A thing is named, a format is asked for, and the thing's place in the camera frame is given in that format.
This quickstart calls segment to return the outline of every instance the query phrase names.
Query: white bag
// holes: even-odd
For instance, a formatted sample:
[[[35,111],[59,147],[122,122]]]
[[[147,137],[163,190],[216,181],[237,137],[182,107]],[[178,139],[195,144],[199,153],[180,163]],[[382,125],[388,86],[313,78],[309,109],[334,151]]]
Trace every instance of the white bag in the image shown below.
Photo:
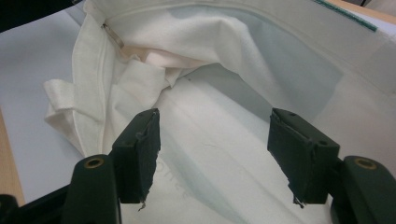
[[[74,83],[45,84],[46,121],[90,156],[108,153],[135,114],[159,107],[148,206],[124,205],[124,223],[331,223],[328,205],[292,204],[266,151],[271,106],[312,122],[341,145],[340,158],[372,158],[396,174],[395,36],[319,0],[84,8]]]

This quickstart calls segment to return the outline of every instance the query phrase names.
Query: teal tape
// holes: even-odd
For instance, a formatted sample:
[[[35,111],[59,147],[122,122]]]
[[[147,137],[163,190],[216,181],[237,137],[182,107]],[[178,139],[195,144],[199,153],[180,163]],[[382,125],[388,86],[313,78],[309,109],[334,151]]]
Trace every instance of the teal tape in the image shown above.
[[[349,18],[350,20],[353,20],[353,21],[357,22],[358,24],[366,27],[367,29],[369,29],[369,30],[371,30],[373,32],[376,32],[376,30],[378,29],[378,27],[376,27],[374,24],[372,24],[372,23],[370,23],[370,22],[368,22],[368,21],[356,16],[353,13],[350,13],[349,11],[346,11],[345,9],[342,9],[342,8],[340,8],[340,7],[336,6],[336,5],[333,5],[333,4],[329,3],[329,2],[326,2],[325,0],[313,0],[313,1],[318,3],[318,4],[323,5],[324,7],[328,8],[328,9],[331,9],[331,10],[337,12],[338,14],[341,14],[341,15]]]

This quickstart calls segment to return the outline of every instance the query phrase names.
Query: canvas material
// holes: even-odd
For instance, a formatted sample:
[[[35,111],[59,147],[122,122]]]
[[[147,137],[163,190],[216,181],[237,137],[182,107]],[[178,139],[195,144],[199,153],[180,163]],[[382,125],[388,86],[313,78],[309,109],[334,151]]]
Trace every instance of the canvas material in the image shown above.
[[[188,133],[202,139],[190,139],[185,130],[180,130],[185,127],[181,121],[188,123],[186,114],[194,117],[195,113],[204,114],[207,110],[188,104],[190,98],[183,100],[183,92],[196,95],[201,99],[198,102],[209,103],[211,99],[193,91],[193,87],[191,91],[185,89],[188,83],[180,83],[178,87],[176,79],[211,63],[220,63],[238,74],[269,105],[299,113],[335,136],[344,148],[342,155],[361,154],[396,171],[392,162],[395,152],[389,147],[396,143],[392,136],[396,133],[394,36],[380,30],[373,32],[308,0],[87,1],[85,10],[87,17],[73,54],[74,83],[51,80],[45,84],[50,99],[47,122],[84,156],[89,156],[108,153],[112,142],[135,114],[159,106],[166,117],[162,119],[166,139],[176,138],[184,147],[175,148],[185,149],[175,153],[194,164],[190,169],[184,164],[191,172],[179,175],[177,180],[189,182],[193,176],[195,183],[184,183],[187,189],[201,192],[205,188],[202,183],[211,183],[207,192],[213,192],[178,200],[183,198],[183,193],[171,189],[166,178],[157,175],[156,181],[163,185],[154,185],[148,199],[156,202],[152,203],[154,207],[159,204],[165,207],[155,216],[136,214],[124,207],[129,211],[125,213],[128,220],[186,223],[201,217],[194,223],[329,221],[323,207],[309,208],[312,210],[299,214],[285,205],[288,202],[282,198],[283,189],[269,186],[263,177],[244,177],[254,174],[255,169],[247,168],[247,173],[237,175],[246,183],[239,188],[256,189],[252,194],[238,191],[239,197],[249,198],[251,208],[238,206],[237,199],[241,198],[234,196],[230,179],[218,180],[215,173],[203,166],[216,165],[216,161],[206,154],[196,154],[196,147],[189,148],[200,142],[216,146],[219,140],[210,137],[213,133],[205,133],[213,127],[209,124],[207,129],[194,125],[187,128]],[[120,41],[102,28],[104,23],[121,40],[122,49]],[[157,102],[162,90],[174,85],[162,98],[171,99],[177,106],[170,107],[164,99]],[[262,132],[260,127],[253,129],[253,126],[248,131]],[[230,136],[233,136],[232,127],[225,129]],[[175,143],[166,139],[163,147],[172,150]],[[230,157],[229,153],[233,154],[219,152],[216,156],[222,158],[220,171],[232,170],[237,164],[248,166],[248,160],[233,163],[232,158],[238,156]],[[160,156],[166,167],[180,162],[165,159]],[[275,169],[276,164],[273,162],[270,167]],[[271,193],[260,192],[263,186]],[[180,208],[182,215],[166,215]],[[272,215],[263,217],[261,209]],[[320,214],[318,219],[309,219],[314,214]]]

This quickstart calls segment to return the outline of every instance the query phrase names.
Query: white canvas tote bag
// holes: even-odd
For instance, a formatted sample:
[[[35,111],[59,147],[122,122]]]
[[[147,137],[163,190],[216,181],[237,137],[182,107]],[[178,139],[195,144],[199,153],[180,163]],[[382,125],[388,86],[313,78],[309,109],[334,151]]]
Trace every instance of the white canvas tote bag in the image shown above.
[[[396,37],[319,0],[87,0],[73,83],[50,80],[46,121],[84,156],[161,111],[147,207],[124,223],[331,223],[292,204],[266,150],[291,110],[396,174]]]

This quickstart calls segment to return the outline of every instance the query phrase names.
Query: metal rivet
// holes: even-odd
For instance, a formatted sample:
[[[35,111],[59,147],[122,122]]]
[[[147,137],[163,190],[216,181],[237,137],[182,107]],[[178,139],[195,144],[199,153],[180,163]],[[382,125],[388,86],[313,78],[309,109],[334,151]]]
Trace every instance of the metal rivet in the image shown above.
[[[92,158],[85,162],[84,167],[87,169],[94,169],[101,166],[103,163],[105,163],[105,161],[102,158]]]
[[[376,164],[373,163],[372,161],[369,161],[364,158],[356,158],[355,163],[359,165],[359,167],[367,169],[367,170],[375,170],[376,169]]]

